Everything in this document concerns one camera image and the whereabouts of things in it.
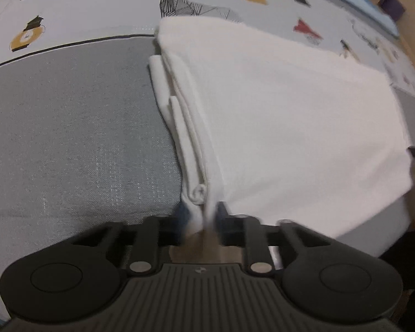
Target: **fabric fold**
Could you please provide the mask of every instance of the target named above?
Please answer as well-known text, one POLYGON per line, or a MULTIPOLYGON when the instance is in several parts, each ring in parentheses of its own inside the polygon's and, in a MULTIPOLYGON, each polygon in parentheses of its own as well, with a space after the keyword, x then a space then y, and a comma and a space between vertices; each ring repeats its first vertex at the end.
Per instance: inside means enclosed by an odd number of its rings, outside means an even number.
POLYGON ((401 108, 380 72, 209 17, 163 19, 150 59, 193 231, 218 201, 331 237, 411 187, 401 108))

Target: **folded white fabric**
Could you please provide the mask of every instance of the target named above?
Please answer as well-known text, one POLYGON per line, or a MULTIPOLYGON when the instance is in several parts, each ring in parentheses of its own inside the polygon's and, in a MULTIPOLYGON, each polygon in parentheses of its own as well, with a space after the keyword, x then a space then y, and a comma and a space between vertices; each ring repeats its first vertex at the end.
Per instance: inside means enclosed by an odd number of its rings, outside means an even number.
POLYGON ((225 201, 337 237, 410 189, 407 129, 380 72, 210 17, 163 19, 158 42, 149 66, 191 231, 225 201))

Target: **purple object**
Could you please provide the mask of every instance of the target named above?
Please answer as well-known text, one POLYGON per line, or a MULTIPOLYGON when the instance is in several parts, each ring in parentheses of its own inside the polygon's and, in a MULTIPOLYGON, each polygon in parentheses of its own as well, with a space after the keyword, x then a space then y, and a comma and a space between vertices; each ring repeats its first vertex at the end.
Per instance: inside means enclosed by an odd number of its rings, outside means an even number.
POLYGON ((404 6, 398 0, 380 0, 378 5, 395 22, 397 22, 406 11, 404 6))

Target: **red triangle print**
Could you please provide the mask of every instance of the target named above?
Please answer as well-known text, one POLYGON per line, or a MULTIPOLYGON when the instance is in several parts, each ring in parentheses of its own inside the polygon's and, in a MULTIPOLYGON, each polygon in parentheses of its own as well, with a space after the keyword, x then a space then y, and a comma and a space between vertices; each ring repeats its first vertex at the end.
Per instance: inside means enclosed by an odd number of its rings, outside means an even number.
POLYGON ((298 19, 298 24, 293 27, 295 32, 305 33, 306 35, 310 35, 312 37, 318 38, 322 40, 323 38, 317 34, 314 30, 312 30, 307 23, 305 23, 302 19, 298 19))

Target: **deer body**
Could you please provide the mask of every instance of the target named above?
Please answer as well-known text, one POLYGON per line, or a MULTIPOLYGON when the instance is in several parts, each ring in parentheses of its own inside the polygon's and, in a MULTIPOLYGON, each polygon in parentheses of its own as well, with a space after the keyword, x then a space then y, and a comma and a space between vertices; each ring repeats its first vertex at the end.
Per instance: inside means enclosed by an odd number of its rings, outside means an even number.
POLYGON ((211 16, 240 22, 240 17, 227 7, 209 6, 189 0, 160 0, 160 12, 165 16, 211 16))

